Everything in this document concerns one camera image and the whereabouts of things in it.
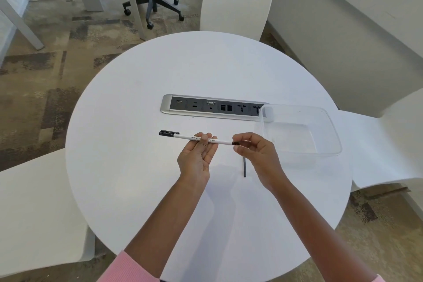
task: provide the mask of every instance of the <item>table power outlet strip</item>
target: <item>table power outlet strip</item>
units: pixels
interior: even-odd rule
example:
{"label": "table power outlet strip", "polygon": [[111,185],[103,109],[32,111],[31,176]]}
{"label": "table power outlet strip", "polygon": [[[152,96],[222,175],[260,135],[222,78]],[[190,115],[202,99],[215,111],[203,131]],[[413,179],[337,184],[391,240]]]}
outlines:
{"label": "table power outlet strip", "polygon": [[265,104],[268,103],[167,94],[160,110],[165,114],[258,121],[258,111]]}

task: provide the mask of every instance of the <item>white chair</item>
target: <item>white chair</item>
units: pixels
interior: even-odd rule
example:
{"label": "white chair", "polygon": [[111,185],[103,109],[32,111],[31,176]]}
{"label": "white chair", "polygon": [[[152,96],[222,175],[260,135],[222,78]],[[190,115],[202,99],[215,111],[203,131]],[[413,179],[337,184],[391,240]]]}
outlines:
{"label": "white chair", "polygon": [[200,30],[259,40],[272,0],[203,0]]}
{"label": "white chair", "polygon": [[0,276],[94,257],[65,149],[0,172],[0,219]]}
{"label": "white chair", "polygon": [[385,110],[381,118],[340,111],[348,125],[355,189],[403,183],[423,194],[423,89]]}

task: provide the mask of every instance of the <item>hand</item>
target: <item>hand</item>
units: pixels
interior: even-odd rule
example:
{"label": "hand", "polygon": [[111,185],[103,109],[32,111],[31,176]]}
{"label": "hand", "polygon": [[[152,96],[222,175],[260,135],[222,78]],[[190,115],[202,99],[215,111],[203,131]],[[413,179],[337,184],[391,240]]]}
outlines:
{"label": "hand", "polygon": [[234,151],[250,160],[260,182],[270,192],[274,193],[278,185],[288,181],[271,141],[256,133],[235,134],[232,140],[239,142],[234,146]]}
{"label": "hand", "polygon": [[189,141],[178,156],[181,178],[199,181],[205,187],[210,178],[209,165],[218,147],[218,144],[210,144],[208,140],[217,137],[202,132],[194,136],[200,136],[201,140]]}

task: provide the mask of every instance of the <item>patterned carpet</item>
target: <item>patterned carpet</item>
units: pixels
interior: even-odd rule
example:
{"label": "patterned carpet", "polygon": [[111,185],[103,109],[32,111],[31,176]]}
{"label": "patterned carpet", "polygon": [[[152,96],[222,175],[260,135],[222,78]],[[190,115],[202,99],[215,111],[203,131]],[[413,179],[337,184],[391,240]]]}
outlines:
{"label": "patterned carpet", "polygon": [[[107,63],[143,42],[132,17],[123,14],[126,0],[102,1],[104,12],[86,12],[81,0],[29,3],[24,19],[46,47],[35,51],[17,32],[0,68],[0,170],[63,148],[71,113],[84,88]],[[146,29],[143,20],[147,38],[198,30],[201,2],[179,0],[184,22],[159,6],[151,16],[153,30]],[[290,55],[267,28],[261,42]],[[354,193],[337,231],[387,281],[423,281],[423,223],[400,194],[368,199],[362,192]],[[38,269],[0,281],[95,281],[113,258],[106,251],[86,263]],[[323,280],[308,260],[273,281]]]}

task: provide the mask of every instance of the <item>dry erase marker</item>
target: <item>dry erase marker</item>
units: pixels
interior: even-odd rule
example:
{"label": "dry erase marker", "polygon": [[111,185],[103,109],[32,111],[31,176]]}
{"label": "dry erase marker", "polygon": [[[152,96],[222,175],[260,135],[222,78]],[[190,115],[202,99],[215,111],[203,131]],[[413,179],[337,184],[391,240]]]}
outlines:
{"label": "dry erase marker", "polygon": [[[171,132],[170,130],[161,130],[159,135],[187,139],[190,141],[199,141],[201,137],[198,136],[184,136],[178,132]],[[219,139],[209,138],[209,143],[224,144],[224,145],[239,145],[237,141],[221,141]]]}

